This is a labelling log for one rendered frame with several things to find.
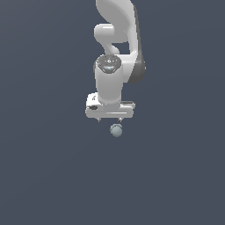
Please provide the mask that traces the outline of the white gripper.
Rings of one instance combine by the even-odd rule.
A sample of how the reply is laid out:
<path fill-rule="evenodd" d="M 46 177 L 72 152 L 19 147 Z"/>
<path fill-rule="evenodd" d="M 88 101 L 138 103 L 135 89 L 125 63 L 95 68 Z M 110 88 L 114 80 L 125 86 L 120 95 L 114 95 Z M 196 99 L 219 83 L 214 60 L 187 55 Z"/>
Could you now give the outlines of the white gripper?
<path fill-rule="evenodd" d="M 133 101 L 121 101 L 114 105 L 102 104 L 98 101 L 98 94 L 94 92 L 87 97 L 85 114 L 88 118 L 97 119 L 98 122 L 103 118 L 117 118 L 118 122 L 121 122 L 125 118 L 132 118 L 134 109 Z"/>

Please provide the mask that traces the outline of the small grey-green ball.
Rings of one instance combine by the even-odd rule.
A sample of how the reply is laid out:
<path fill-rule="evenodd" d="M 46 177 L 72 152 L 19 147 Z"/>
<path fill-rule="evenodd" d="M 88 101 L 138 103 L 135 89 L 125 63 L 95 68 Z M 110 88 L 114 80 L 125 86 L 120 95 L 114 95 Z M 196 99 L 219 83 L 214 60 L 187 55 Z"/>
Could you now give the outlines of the small grey-green ball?
<path fill-rule="evenodd" d="M 122 125 L 121 124 L 113 124 L 113 125 L 111 125 L 110 133 L 114 137 L 120 137 L 122 135 Z"/>

